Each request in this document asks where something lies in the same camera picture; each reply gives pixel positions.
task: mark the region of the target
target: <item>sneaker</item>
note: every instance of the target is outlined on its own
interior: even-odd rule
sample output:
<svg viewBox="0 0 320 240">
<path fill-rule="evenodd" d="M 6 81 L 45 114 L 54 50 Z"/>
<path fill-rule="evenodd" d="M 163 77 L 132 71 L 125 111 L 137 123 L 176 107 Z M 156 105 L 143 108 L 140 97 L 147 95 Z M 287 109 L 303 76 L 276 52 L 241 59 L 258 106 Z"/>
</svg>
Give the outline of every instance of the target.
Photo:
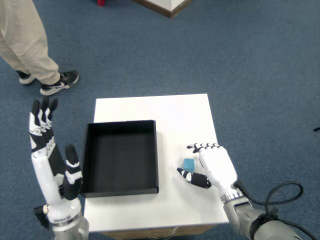
<svg viewBox="0 0 320 240">
<path fill-rule="evenodd" d="M 31 76 L 31 74 L 25 74 L 22 71 L 16 71 L 16 72 L 19 74 L 19 83 L 23 85 L 28 85 L 35 80 L 35 78 Z"/>
<path fill-rule="evenodd" d="M 60 73 L 60 80 L 52 85 L 42 84 L 40 93 L 44 96 L 56 94 L 63 89 L 69 89 L 75 85 L 79 80 L 79 73 L 77 71 L 66 71 Z"/>
</svg>

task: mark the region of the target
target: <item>white robotic hand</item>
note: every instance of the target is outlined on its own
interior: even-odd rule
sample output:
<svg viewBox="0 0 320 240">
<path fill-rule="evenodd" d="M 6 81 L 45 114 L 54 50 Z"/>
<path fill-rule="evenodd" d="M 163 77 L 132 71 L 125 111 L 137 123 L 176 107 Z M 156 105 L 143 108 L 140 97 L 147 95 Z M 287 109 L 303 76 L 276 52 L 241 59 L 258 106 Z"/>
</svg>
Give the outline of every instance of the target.
<svg viewBox="0 0 320 240">
<path fill-rule="evenodd" d="M 199 160 L 206 174 L 204 176 L 178 168 L 178 172 L 189 183 L 203 188 L 208 188 L 211 184 L 217 187 L 221 198 L 236 193 L 233 184 L 237 181 L 238 176 L 228 152 L 223 146 L 217 143 L 195 143 L 188 145 L 187 148 L 193 149 L 193 153 L 198 153 Z"/>
<path fill-rule="evenodd" d="M 49 103 L 45 97 L 40 104 L 35 100 L 29 115 L 29 135 L 33 168 L 47 205 L 35 208 L 41 224 L 46 214 L 56 239 L 88 239 L 89 225 L 82 217 L 81 203 L 77 198 L 82 184 L 80 162 L 73 145 L 65 147 L 63 160 L 52 129 L 53 111 L 58 100 Z"/>
</svg>

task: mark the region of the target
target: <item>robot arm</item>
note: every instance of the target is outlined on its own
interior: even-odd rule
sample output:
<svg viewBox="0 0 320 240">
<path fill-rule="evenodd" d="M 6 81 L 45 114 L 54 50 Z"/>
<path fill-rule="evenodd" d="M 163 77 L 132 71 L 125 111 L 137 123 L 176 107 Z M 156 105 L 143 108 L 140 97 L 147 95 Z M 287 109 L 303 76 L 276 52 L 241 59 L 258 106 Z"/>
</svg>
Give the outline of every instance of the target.
<svg viewBox="0 0 320 240">
<path fill-rule="evenodd" d="M 187 148 L 199 154 L 199 160 L 206 175 L 191 173 L 181 168 L 177 169 L 178 172 L 191 184 L 206 189 L 214 185 L 218 189 L 220 199 L 224 204 L 223 209 L 236 233 L 250 240 L 301 240 L 299 235 L 283 220 L 278 220 L 274 214 L 269 213 L 266 204 L 264 204 L 266 211 L 253 208 L 251 201 L 239 189 L 236 170 L 223 146 L 217 143 L 196 143 Z M 269 199 L 275 192 L 272 193 L 272 191 L 267 197 L 266 203 L 268 204 L 271 204 Z"/>
<path fill-rule="evenodd" d="M 56 145 L 52 115 L 57 105 L 57 99 L 49 103 L 44 98 L 41 104 L 36 100 L 29 114 L 31 159 L 47 204 L 34 212 L 42 225 L 52 224 L 56 240 L 86 240 L 89 224 L 77 198 L 82 184 L 80 163 L 73 145 L 65 148 L 66 161 Z"/>
</svg>

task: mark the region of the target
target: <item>white table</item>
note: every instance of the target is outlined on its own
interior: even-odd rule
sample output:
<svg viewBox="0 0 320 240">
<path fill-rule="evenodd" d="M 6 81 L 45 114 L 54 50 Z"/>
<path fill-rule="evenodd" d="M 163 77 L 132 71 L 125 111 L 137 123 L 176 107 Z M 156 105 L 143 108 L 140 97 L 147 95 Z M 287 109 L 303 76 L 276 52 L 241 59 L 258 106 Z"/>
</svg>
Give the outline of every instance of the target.
<svg viewBox="0 0 320 240">
<path fill-rule="evenodd" d="M 176 168 L 196 155 L 186 146 L 216 143 L 207 94 L 98 98 L 94 122 L 155 120 L 158 194 L 87 198 L 90 232 L 227 223 L 218 191 L 187 183 Z"/>
</svg>

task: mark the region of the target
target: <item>red object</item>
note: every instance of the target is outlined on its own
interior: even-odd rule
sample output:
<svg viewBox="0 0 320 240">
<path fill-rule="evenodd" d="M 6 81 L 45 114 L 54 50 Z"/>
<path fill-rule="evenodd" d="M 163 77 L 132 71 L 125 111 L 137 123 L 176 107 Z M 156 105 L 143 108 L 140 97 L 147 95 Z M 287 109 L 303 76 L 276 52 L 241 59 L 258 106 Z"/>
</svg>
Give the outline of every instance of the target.
<svg viewBox="0 0 320 240">
<path fill-rule="evenodd" d="M 103 7 L 106 3 L 106 0 L 96 0 L 96 3 L 100 6 Z"/>
</svg>

